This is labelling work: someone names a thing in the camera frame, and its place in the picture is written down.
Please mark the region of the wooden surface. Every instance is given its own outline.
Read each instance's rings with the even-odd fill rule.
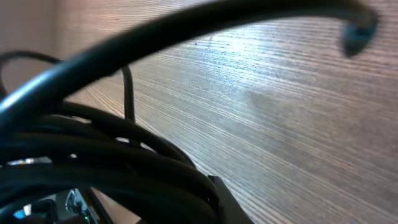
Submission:
[[[61,0],[59,56],[198,3]],[[224,178],[256,223],[398,223],[398,1],[368,3],[382,27],[353,60],[338,51],[340,22],[302,18],[132,64],[138,123]],[[122,116],[122,93],[114,77],[72,100]]]

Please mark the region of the wall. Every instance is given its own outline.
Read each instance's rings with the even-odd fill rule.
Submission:
[[[56,0],[1,0],[0,52],[15,49],[55,54]],[[7,90],[13,90],[41,70],[42,62],[21,60],[4,68]]]

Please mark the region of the cable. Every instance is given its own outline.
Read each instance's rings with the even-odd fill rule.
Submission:
[[[222,223],[225,205],[212,180],[176,145],[136,124],[132,75],[126,65],[198,35],[292,16],[348,20],[342,36],[347,57],[367,46],[378,23],[376,13],[356,0],[217,1],[125,31],[64,62],[37,52],[1,54],[0,69],[21,57],[56,65],[10,94],[0,79],[0,222],[46,194],[95,187],[149,223]],[[120,68],[124,119],[63,101]],[[129,144],[117,138],[129,139]],[[7,165],[42,156],[52,163]]]

